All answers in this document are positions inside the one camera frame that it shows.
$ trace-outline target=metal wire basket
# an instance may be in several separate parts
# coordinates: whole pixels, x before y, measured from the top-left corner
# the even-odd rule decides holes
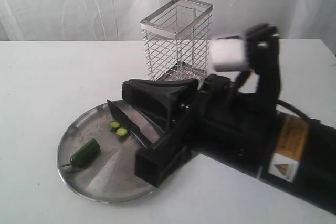
[[[212,9],[197,0],[171,0],[140,22],[151,80],[206,77]]]

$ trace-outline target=white tabletop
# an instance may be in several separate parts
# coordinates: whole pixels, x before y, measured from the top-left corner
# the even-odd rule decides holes
[[[282,40],[280,62],[281,98],[336,127],[336,57],[319,39]],[[146,79],[145,64],[141,41],[0,42],[0,223],[336,223],[203,155],[131,202],[69,190],[56,168],[63,132],[106,98],[121,99],[123,81]]]

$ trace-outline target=white curtain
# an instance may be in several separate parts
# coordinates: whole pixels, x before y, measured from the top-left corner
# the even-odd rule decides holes
[[[140,40],[139,21],[170,0],[0,0],[0,40]],[[321,38],[336,52],[336,0],[201,0],[212,35],[258,22],[282,38]]]

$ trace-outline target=stainless steel tray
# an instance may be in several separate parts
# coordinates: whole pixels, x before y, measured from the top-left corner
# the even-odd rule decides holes
[[[152,142],[159,138],[138,111],[123,101],[115,103]],[[76,194],[97,202],[123,202],[151,193],[155,187],[134,175],[134,154],[139,146],[133,135],[121,142],[109,131],[110,121],[113,118],[106,103],[84,113],[70,125],[58,146],[59,175]],[[93,137],[101,152],[87,168],[59,167],[67,164],[71,155]]]

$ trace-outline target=knife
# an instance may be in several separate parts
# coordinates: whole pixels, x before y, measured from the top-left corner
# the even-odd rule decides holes
[[[137,143],[143,148],[149,148],[152,145],[152,142],[142,134],[140,128],[133,123],[133,121],[113,102],[107,100],[107,104],[110,108],[111,115],[113,118],[120,123],[120,125],[130,131],[137,141]]]

